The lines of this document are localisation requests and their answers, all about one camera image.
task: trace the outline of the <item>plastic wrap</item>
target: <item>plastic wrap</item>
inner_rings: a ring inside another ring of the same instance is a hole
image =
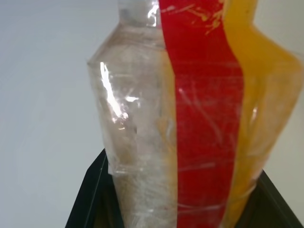
[[[88,62],[126,228],[232,228],[302,87],[256,0],[120,0]]]

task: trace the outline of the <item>red stripe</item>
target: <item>red stripe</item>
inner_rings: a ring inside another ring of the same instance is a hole
[[[175,73],[178,228],[218,228],[225,212],[243,98],[220,0],[160,0]]]

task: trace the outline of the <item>white wall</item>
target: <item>white wall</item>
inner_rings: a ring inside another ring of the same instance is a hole
[[[257,25],[304,53],[303,0],[261,0]],[[114,0],[0,0],[0,227],[64,227],[103,148],[86,60]],[[304,223],[304,96],[266,168]]]

